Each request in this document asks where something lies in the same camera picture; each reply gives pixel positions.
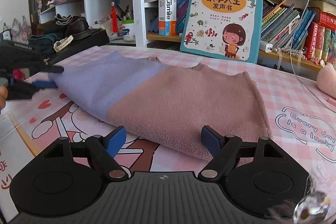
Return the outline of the person's left hand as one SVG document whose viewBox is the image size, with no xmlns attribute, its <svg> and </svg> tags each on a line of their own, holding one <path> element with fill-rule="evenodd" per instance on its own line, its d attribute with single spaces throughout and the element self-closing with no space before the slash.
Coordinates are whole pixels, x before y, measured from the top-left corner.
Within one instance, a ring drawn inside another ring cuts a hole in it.
<svg viewBox="0 0 336 224">
<path fill-rule="evenodd" d="M 4 86 L 0 86 L 0 110 L 5 108 L 7 96 L 8 96 L 7 88 Z"/>
</svg>

